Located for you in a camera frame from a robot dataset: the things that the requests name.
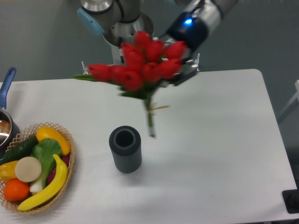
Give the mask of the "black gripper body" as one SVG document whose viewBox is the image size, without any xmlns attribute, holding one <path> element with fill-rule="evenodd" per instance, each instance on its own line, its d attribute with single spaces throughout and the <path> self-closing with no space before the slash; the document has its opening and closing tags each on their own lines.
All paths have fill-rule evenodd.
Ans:
<svg viewBox="0 0 299 224">
<path fill-rule="evenodd" d="M 158 82 L 159 86 L 168 86 L 170 84 L 178 86 L 188 79 L 194 77 L 199 71 L 199 62 L 192 59 L 192 51 L 187 48 L 182 57 L 183 65 L 179 72 L 171 79 L 162 79 Z"/>
</svg>

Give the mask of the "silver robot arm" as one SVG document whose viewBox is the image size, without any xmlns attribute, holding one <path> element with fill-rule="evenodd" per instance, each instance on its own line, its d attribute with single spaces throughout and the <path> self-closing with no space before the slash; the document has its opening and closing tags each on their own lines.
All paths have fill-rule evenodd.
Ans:
<svg viewBox="0 0 299 224">
<path fill-rule="evenodd" d="M 177 41 L 185 41 L 187 52 L 183 56 L 186 66 L 182 72 L 168 84 L 180 85 L 199 73 L 198 60 L 192 60 L 194 51 L 217 28 L 223 18 L 237 4 L 236 0 L 177 0 L 176 4 L 185 5 L 185 9 L 159 36 L 169 46 Z M 153 22 L 140 10 L 138 0 L 82 0 L 77 10 L 81 23 L 94 35 L 104 36 L 110 45 L 113 62 L 124 63 L 121 44 L 132 43 L 133 36 L 138 31 L 147 31 L 153 35 Z"/>
</svg>

